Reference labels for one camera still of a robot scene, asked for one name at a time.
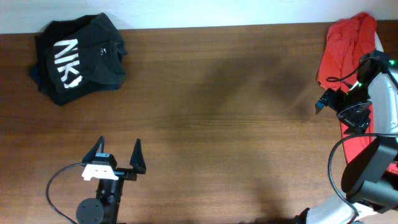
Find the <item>folded red fabric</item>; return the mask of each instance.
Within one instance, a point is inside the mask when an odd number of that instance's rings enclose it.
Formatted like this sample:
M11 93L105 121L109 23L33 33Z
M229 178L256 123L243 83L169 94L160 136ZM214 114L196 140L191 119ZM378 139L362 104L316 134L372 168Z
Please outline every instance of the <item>folded red fabric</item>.
M318 72L318 82L324 89L341 88L347 92L349 88L340 82L327 82L326 78L342 78L351 73L359 65L362 55L371 52L375 47L374 35L376 33L377 22L368 13L362 12L351 19L342 19L328 30L326 38L326 48L323 53L321 65ZM356 74L345 80L350 84L356 82ZM341 134L347 130L347 126L341 124ZM367 133L374 132L373 123L366 130ZM347 163L352 161L370 142L372 137L354 138L343 143L344 153ZM389 171L398 174L398 168L390 165Z

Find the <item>red cloth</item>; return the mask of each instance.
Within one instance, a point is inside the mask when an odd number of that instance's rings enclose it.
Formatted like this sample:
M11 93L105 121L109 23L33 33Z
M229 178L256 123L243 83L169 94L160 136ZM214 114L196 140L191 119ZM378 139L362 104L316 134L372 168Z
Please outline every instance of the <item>red cloth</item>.
M362 12L351 19L342 19L328 30L326 48L323 53L318 73L318 82L324 89L341 88L347 92L349 88L340 82L327 82L327 77L342 78L351 73L359 65L362 55L374 50L374 35L376 33L376 21L368 13ZM350 84L356 82L356 74L345 80ZM373 108L370 118L373 119ZM341 124L341 134L347 130L347 126ZM366 133L373 133L373 122L369 125ZM347 163L351 162L370 142L372 137L354 138L343 143ZM398 174L396 165L391 164L389 171Z

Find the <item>white wall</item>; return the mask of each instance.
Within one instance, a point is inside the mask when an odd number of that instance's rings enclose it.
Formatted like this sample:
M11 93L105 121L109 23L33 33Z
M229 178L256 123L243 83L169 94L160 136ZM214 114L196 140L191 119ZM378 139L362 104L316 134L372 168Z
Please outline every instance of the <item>white wall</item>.
M118 29L331 22L361 11L398 19L398 0L0 0L0 33L105 12Z

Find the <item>brown table surface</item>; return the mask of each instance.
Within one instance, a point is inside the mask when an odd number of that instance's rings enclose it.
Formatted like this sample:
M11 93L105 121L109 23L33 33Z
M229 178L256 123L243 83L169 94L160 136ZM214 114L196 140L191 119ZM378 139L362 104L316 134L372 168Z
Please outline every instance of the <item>brown table surface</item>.
M142 139L147 174L125 182L119 222L252 222L322 203L333 195L326 163L340 139L334 112L315 116L314 108L329 25L123 30L123 87L63 107L28 76L34 34L0 35L0 222L66 223L47 205L45 185L101 135L120 167ZM398 56L398 22L379 22L377 33ZM341 149L334 163L340 185ZM63 173L50 188L72 218L98 183L81 172Z

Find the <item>black cloth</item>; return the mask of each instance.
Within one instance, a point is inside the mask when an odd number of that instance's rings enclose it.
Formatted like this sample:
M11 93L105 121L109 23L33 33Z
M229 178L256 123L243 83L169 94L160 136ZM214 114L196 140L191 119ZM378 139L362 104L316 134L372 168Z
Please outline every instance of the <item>black cloth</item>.
M126 76L123 38L103 13L53 21L35 41L39 79L32 78L58 105L94 91L118 89Z

